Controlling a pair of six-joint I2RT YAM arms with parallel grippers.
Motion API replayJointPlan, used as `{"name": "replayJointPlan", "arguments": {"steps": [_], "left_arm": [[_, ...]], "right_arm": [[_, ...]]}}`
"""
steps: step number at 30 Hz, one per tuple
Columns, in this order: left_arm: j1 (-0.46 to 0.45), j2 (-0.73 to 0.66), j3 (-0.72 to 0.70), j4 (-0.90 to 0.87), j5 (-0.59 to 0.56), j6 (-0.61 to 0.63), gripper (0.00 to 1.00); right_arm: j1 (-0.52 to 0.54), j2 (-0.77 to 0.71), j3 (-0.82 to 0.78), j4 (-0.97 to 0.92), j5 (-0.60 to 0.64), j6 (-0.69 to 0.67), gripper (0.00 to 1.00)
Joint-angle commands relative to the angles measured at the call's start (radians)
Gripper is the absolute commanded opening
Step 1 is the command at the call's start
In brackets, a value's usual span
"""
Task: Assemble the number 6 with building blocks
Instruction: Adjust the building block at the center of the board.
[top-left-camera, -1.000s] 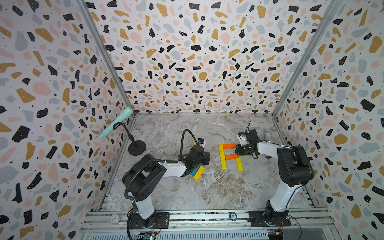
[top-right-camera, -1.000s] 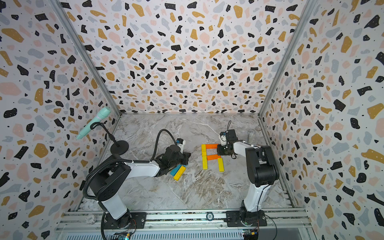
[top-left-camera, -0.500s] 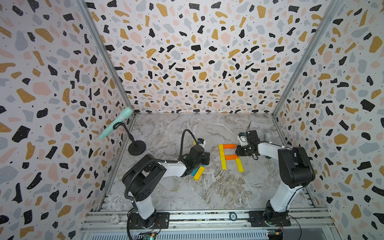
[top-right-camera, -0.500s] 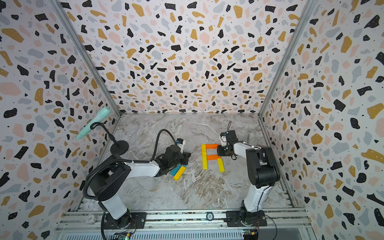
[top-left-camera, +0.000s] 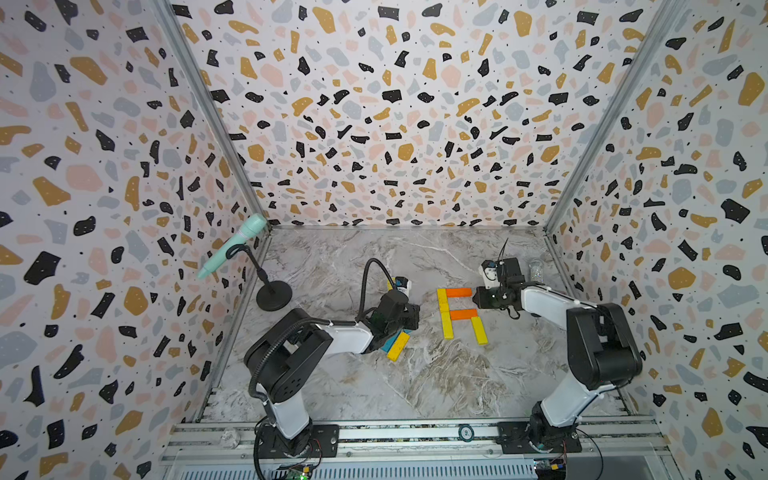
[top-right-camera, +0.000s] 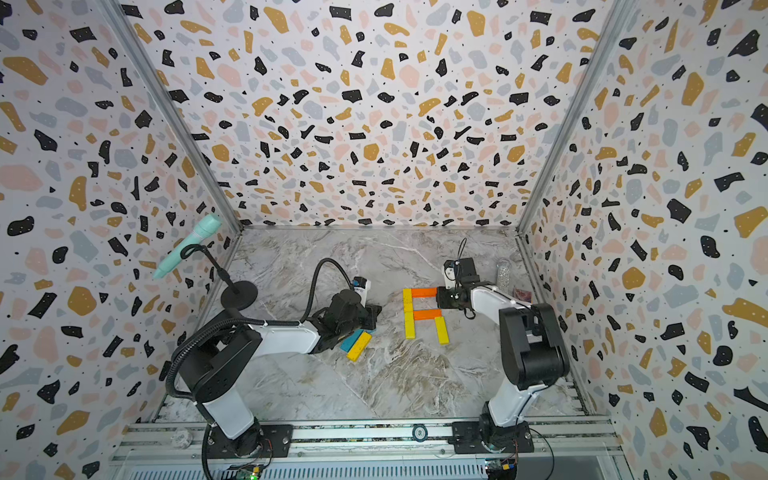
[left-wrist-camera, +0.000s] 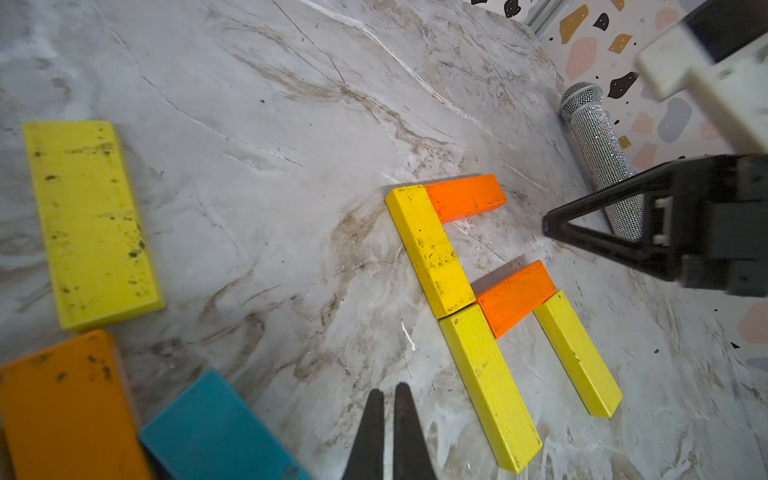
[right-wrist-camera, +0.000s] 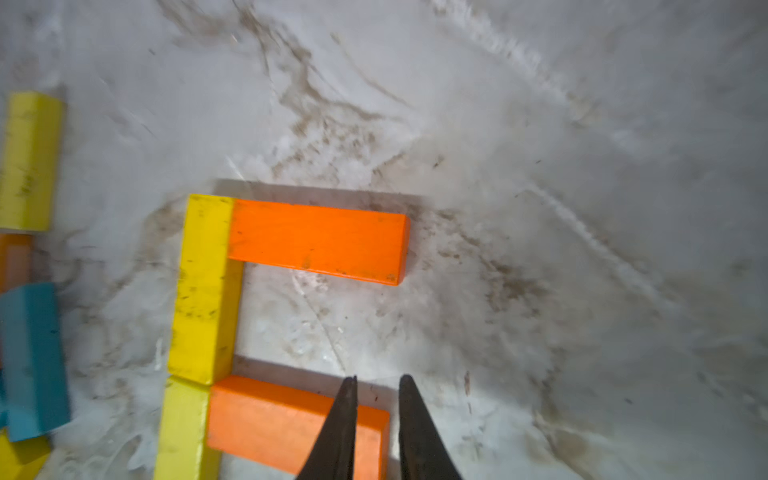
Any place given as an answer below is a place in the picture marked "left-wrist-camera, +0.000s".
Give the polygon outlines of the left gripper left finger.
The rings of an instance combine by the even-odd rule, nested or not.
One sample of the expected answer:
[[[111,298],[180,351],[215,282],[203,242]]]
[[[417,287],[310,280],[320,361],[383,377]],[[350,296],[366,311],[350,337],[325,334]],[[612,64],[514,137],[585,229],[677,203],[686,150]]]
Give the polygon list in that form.
[[[384,394],[369,392],[362,419],[342,476],[343,480],[384,478]]]

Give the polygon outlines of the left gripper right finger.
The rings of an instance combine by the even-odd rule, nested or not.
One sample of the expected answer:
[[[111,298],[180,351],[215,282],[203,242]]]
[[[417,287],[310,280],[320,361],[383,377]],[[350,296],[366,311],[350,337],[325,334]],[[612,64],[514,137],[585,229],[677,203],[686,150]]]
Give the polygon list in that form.
[[[397,385],[394,402],[393,478],[436,480],[409,385]]]

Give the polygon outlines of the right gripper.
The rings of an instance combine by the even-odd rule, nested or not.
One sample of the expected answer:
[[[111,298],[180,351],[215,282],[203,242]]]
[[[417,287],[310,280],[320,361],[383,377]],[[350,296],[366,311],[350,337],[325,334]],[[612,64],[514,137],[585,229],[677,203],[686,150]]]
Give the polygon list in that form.
[[[551,210],[542,231],[685,288],[765,297],[767,157],[667,162]]]

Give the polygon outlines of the teal block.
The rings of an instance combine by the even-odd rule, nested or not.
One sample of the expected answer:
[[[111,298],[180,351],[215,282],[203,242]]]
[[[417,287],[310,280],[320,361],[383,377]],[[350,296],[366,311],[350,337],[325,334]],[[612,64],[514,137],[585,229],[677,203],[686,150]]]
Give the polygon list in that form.
[[[175,479],[307,479],[224,377],[201,375],[139,432]]]

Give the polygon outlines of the orange block diagonal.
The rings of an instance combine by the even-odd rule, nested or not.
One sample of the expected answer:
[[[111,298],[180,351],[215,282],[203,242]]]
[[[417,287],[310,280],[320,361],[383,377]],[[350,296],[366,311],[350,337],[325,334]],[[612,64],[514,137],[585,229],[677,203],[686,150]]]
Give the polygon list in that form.
[[[495,339],[500,339],[557,292],[543,262],[537,260],[476,295]]]

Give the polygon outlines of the orange block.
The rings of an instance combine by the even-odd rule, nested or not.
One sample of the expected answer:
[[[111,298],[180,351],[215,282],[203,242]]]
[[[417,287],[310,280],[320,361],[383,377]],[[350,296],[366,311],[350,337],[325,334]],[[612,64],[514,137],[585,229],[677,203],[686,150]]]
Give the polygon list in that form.
[[[442,224],[485,214],[507,203],[494,175],[427,184],[425,190]]]

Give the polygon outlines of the yellow block top vertical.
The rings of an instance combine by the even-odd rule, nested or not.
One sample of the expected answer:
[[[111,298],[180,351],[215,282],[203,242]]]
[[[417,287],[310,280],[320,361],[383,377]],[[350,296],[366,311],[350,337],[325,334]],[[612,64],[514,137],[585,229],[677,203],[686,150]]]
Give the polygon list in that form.
[[[60,326],[82,332],[163,309],[114,126],[28,122],[23,136]]]

